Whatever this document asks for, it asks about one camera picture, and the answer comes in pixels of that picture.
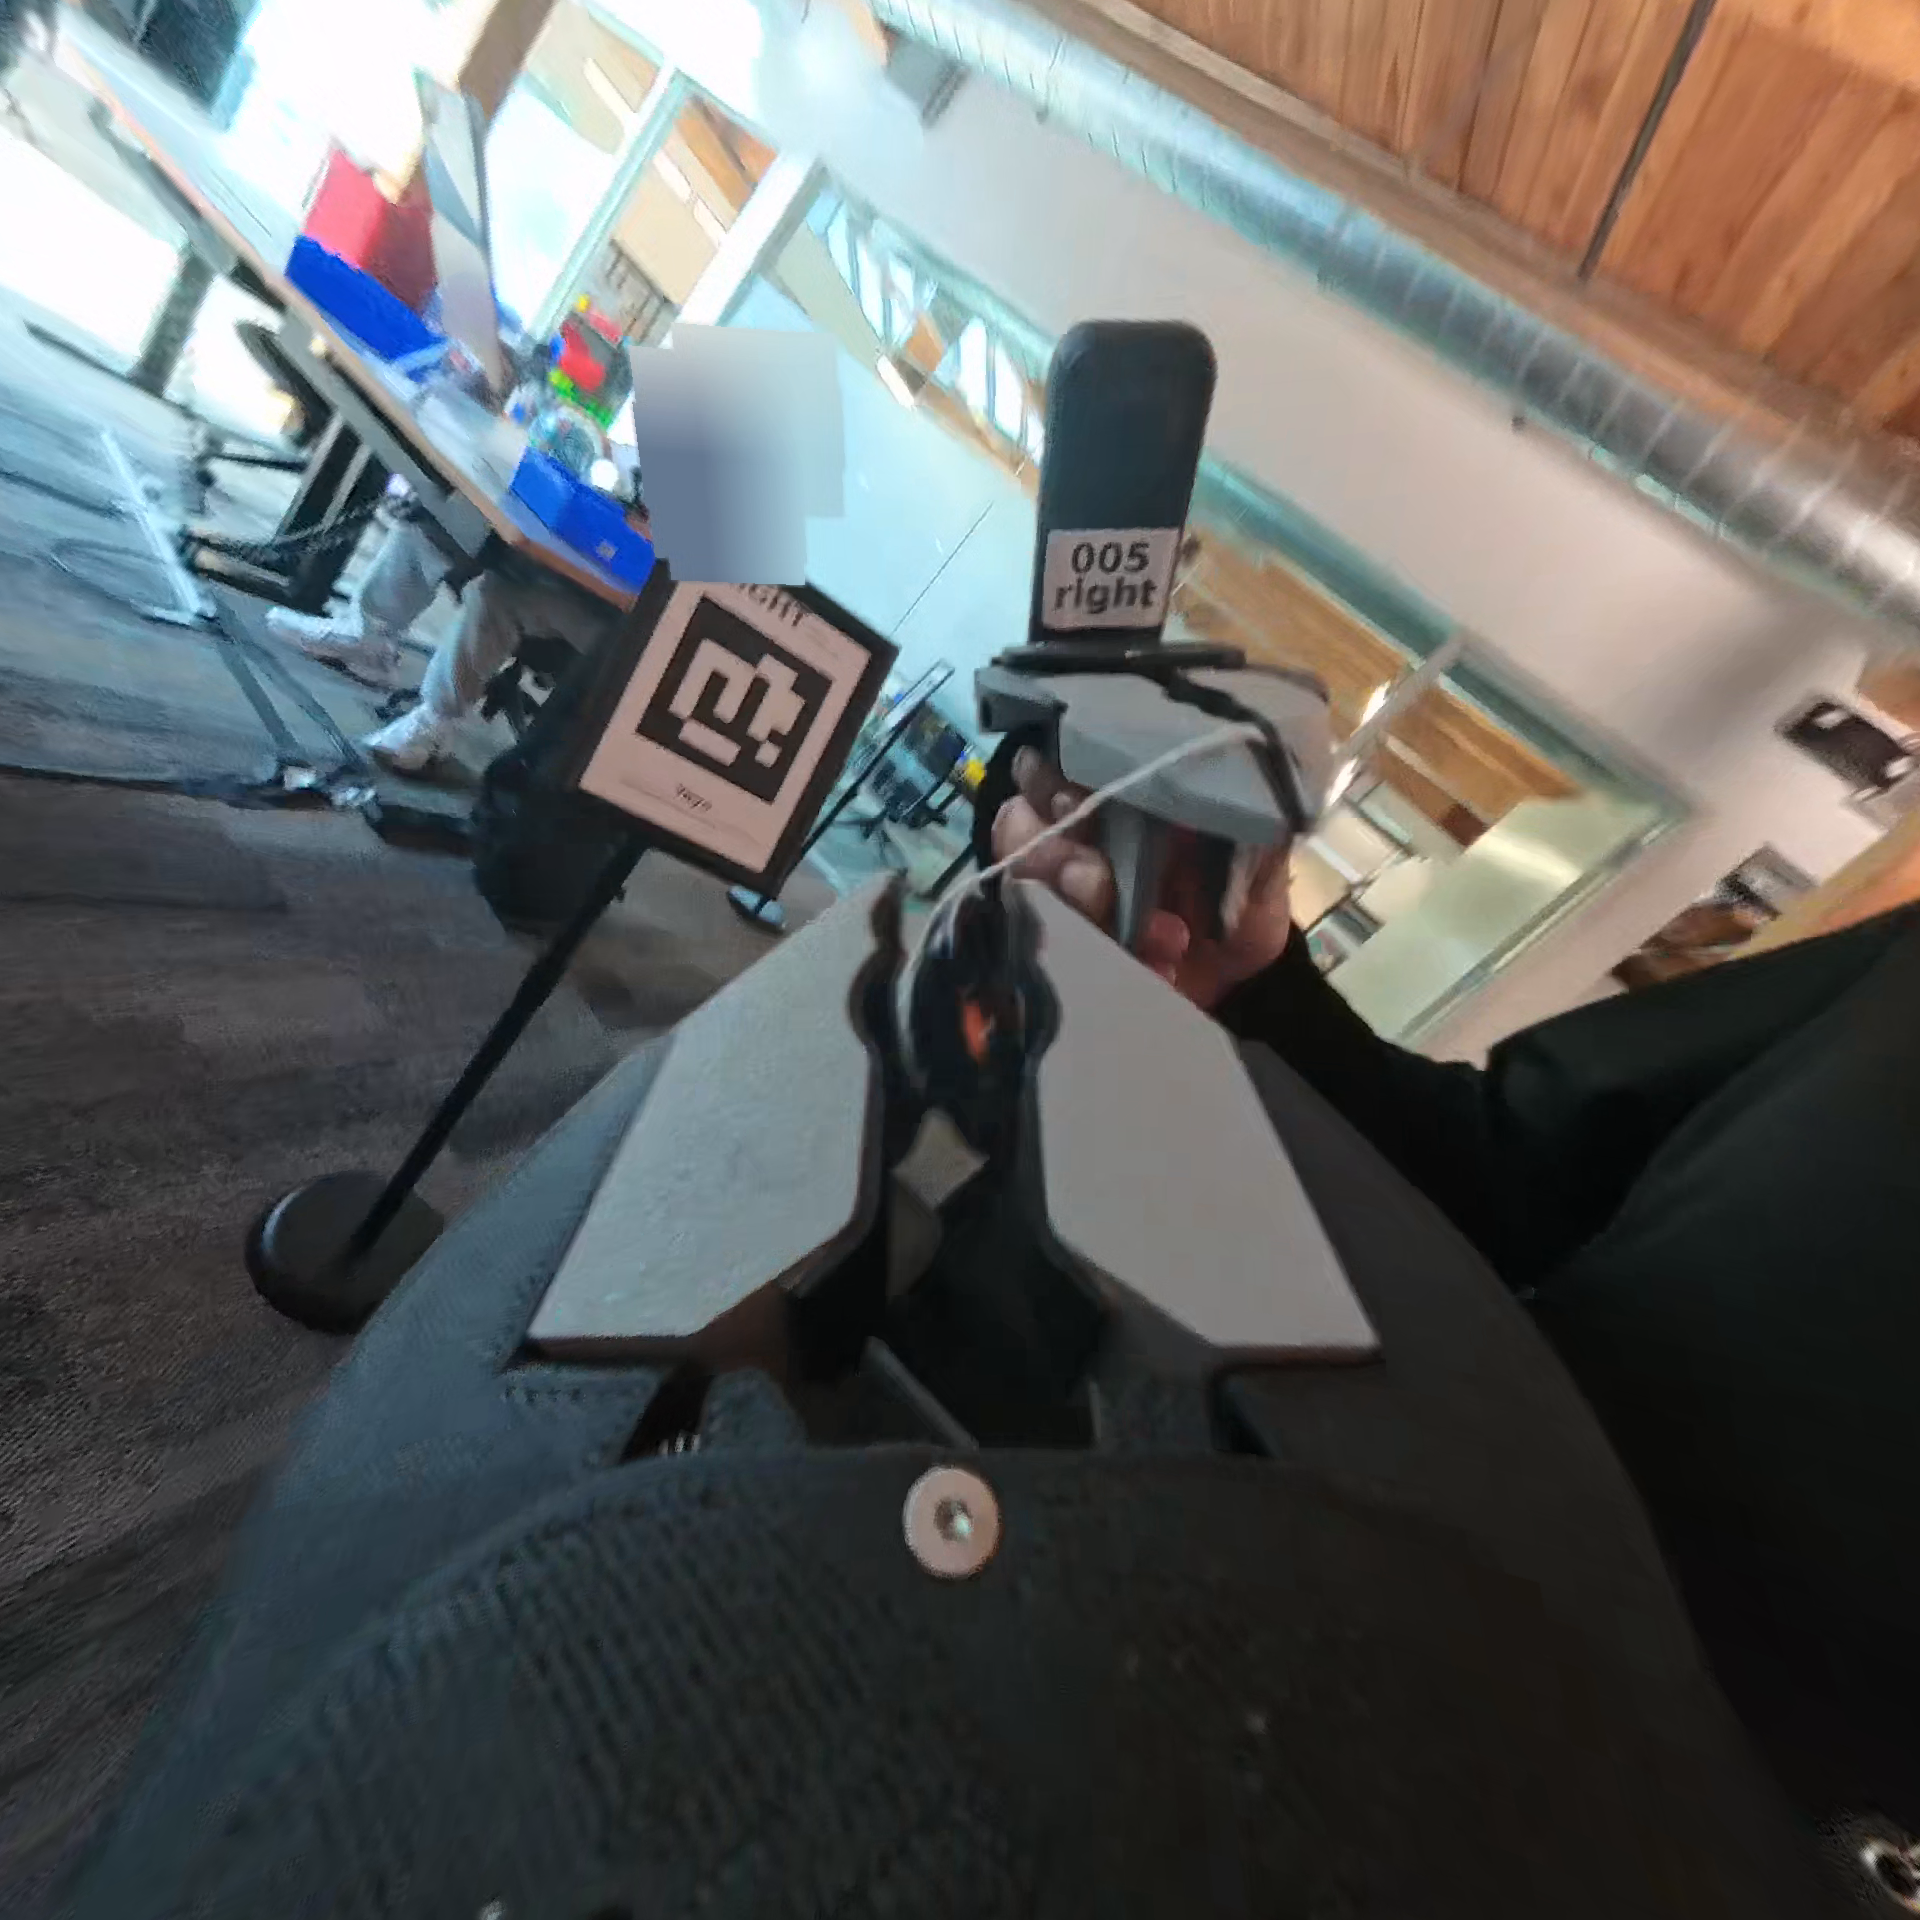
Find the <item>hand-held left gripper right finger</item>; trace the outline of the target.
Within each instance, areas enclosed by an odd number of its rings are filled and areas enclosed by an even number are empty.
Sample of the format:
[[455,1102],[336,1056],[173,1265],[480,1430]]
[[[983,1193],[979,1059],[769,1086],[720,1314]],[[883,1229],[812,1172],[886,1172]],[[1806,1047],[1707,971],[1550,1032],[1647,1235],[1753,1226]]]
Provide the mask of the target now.
[[1229,1037],[1049,889],[1034,1068],[1044,1229],[1223,1361],[1370,1361],[1378,1330]]

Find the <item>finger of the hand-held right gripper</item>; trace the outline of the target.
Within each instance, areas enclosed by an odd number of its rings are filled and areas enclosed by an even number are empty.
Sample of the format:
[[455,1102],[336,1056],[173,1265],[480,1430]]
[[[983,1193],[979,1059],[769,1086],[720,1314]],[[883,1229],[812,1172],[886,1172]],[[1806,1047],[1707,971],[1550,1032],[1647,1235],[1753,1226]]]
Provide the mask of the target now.
[[1116,724],[1123,800],[1229,846],[1282,846],[1330,785],[1330,694],[1297,668],[1181,668]]
[[1075,785],[1110,785],[1187,741],[1187,708],[1132,672],[976,671],[986,733],[1037,733]]

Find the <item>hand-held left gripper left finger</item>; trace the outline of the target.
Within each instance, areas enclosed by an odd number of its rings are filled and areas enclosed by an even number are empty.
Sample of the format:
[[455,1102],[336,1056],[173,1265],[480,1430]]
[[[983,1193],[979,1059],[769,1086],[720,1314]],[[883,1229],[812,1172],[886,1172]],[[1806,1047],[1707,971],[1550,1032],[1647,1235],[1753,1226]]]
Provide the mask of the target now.
[[781,1361],[870,1235],[900,883],[837,900],[671,1037],[529,1323],[553,1361]]

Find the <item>black yoyo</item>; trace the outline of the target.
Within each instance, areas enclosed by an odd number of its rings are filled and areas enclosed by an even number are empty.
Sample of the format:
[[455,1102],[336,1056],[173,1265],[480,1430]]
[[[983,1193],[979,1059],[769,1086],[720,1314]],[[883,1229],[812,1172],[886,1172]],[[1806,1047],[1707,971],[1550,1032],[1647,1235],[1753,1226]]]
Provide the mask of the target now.
[[1017,1113],[1053,1029],[1041,927],[1013,879],[943,903],[897,983],[900,1065],[925,1108],[968,1138]]

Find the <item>person's right forearm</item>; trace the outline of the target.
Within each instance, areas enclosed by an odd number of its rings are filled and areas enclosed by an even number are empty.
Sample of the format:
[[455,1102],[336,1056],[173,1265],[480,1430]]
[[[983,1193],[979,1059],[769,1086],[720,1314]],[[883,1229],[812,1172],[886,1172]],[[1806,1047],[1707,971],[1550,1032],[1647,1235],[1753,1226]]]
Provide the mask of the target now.
[[1529,1291],[1587,1248],[1683,1125],[1861,988],[1918,964],[1918,907],[1583,1004],[1498,1041],[1483,1065],[1382,1038],[1293,933],[1215,1009],[1297,1073],[1413,1190]]

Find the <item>person's right hand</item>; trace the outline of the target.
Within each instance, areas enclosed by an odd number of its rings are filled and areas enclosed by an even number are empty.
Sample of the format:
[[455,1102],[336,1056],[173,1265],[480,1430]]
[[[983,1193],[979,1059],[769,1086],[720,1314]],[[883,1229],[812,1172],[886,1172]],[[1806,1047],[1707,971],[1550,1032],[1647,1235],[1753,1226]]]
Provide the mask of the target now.
[[[973,800],[979,867],[1049,888],[1101,933],[1116,934],[1116,876],[1093,821],[1050,827],[1084,803],[1037,733],[1008,733]],[[1200,1009],[1270,968],[1293,934],[1290,849],[1238,849],[1168,827],[1160,889],[1138,934],[1119,934],[1153,973]]]

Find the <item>black bag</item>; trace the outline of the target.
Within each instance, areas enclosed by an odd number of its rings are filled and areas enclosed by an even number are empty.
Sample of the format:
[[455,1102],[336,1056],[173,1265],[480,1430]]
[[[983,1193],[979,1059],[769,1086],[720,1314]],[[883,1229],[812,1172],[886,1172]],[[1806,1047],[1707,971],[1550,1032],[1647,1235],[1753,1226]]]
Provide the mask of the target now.
[[496,927],[560,933],[630,849],[636,827],[610,803],[553,779],[532,733],[499,750],[467,821],[473,888]]

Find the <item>black stand with marker cube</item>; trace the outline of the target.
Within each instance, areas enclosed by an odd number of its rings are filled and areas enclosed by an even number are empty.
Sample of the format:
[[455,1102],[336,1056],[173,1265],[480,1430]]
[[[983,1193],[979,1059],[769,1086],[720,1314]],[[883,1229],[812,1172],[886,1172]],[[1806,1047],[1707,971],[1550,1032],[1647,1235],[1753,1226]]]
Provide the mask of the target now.
[[630,849],[549,934],[394,1172],[319,1177],[260,1211],[246,1276],[273,1314],[360,1330],[432,1250],[446,1215],[424,1180],[644,858],[781,894],[894,660],[894,644],[809,586],[681,584],[656,565],[617,632],[514,733],[532,733],[553,779],[617,806],[636,827]]

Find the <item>blue plastic bin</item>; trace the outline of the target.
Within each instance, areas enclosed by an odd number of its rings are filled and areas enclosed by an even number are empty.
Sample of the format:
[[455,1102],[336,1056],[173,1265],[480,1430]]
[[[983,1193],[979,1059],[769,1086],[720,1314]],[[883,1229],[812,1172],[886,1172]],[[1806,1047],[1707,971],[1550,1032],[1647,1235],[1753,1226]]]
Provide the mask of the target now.
[[621,590],[644,590],[656,549],[621,501],[574,476],[560,458],[523,444],[510,495],[569,552],[595,563]]
[[421,312],[310,235],[291,241],[282,270],[288,285],[368,357],[389,367],[425,367],[446,348],[446,337]]

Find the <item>person's black-clad torso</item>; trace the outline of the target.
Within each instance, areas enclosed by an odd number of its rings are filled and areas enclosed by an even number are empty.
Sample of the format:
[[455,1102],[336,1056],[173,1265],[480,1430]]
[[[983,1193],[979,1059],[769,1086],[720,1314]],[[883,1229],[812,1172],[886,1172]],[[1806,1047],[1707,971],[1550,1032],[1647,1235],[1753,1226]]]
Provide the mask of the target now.
[[1534,1317],[1721,1689],[1918,1824],[1918,907],[1535,1023],[1483,1093]]

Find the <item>long wooden desk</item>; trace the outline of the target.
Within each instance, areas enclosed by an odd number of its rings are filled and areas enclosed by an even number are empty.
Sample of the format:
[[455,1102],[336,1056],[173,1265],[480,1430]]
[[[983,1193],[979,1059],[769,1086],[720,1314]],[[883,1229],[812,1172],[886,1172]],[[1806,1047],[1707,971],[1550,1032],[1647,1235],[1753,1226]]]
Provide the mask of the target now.
[[407,382],[395,363],[345,334],[334,312],[285,275],[297,239],[296,214],[226,163],[223,139],[199,108],[77,10],[62,10],[60,59],[98,104],[95,120],[120,157],[133,163],[148,197],[168,206],[184,260],[212,276],[239,276],[281,310],[276,339],[288,363],[331,407],[304,461],[301,491],[281,520],[281,540],[331,540],[354,507],[368,504],[388,476],[398,476],[434,544],[453,556],[455,584],[514,556],[614,611],[636,602],[630,584],[560,541],[511,495],[519,449],[492,441],[492,418],[470,419],[450,397],[424,397],[421,382]]

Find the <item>red box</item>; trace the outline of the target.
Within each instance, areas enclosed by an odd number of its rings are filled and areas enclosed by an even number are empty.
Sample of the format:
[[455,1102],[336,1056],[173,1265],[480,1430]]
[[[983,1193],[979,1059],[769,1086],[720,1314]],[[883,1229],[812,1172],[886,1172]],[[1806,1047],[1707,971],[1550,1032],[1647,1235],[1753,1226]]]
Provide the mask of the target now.
[[331,144],[304,200],[301,235],[373,276],[410,312],[425,312],[434,296],[434,246],[421,182],[398,191]]

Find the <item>silver ventilation duct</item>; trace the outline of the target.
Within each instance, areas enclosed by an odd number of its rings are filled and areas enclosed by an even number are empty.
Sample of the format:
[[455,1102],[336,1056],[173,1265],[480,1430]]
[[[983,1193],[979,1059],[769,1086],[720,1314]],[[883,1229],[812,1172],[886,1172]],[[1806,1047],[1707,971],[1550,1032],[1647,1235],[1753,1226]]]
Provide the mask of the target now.
[[1287,120],[1250,83],[1169,86],[1169,34],[1093,4],[872,4],[897,31],[1187,211],[1303,270],[1509,419],[1750,563],[1918,633],[1918,455],[1839,425],[1818,400],[1593,299],[1486,218]]

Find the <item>black and white wall sign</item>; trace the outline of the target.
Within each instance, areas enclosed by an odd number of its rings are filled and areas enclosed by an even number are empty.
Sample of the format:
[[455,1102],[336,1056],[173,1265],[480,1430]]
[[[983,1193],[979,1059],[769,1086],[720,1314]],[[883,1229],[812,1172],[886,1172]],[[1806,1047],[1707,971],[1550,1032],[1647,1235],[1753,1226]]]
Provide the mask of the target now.
[[1891,733],[1843,699],[1806,699],[1778,724],[1778,736],[1837,778],[1851,797],[1887,797],[1918,773],[1918,738]]

